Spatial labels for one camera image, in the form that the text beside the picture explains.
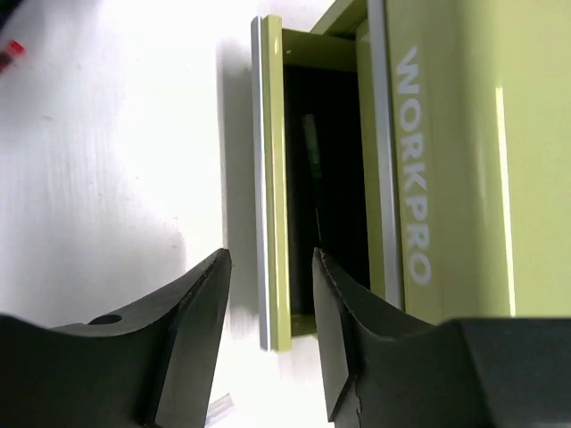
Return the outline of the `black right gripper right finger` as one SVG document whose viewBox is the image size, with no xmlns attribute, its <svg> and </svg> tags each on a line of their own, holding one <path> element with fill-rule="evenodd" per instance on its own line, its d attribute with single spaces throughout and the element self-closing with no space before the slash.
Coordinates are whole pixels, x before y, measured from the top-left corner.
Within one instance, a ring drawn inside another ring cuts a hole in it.
<svg viewBox="0 0 571 428">
<path fill-rule="evenodd" d="M 337 427 L 567 427 L 570 322 L 464 317 L 430 325 L 312 261 L 327 406 Z"/>
</svg>

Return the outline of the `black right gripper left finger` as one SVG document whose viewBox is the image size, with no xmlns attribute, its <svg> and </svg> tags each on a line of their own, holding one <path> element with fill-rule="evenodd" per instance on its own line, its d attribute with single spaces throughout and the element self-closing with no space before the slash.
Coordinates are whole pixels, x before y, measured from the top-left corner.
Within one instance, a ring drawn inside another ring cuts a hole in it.
<svg viewBox="0 0 571 428">
<path fill-rule="evenodd" d="M 219 249 L 86 324 L 2 316 L 2 426 L 204 426 L 230 277 L 230 253 Z"/>
</svg>

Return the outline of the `green metal drawer cabinet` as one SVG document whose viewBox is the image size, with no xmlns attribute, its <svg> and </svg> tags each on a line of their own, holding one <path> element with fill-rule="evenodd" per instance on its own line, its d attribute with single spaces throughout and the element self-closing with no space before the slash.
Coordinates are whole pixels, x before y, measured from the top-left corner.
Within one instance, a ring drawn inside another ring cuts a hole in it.
<svg viewBox="0 0 571 428">
<path fill-rule="evenodd" d="M 570 313 L 570 4 L 336 1 L 252 20 L 261 347 L 322 247 L 429 323 Z"/>
</svg>

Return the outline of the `red ink pen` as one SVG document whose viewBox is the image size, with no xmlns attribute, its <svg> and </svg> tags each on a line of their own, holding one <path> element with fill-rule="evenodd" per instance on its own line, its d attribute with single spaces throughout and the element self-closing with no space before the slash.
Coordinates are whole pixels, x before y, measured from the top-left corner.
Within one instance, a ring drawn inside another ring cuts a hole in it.
<svg viewBox="0 0 571 428">
<path fill-rule="evenodd" d="M 0 72 L 10 66 L 14 60 L 25 53 L 25 48 L 18 41 L 11 39 L 0 53 Z"/>
</svg>

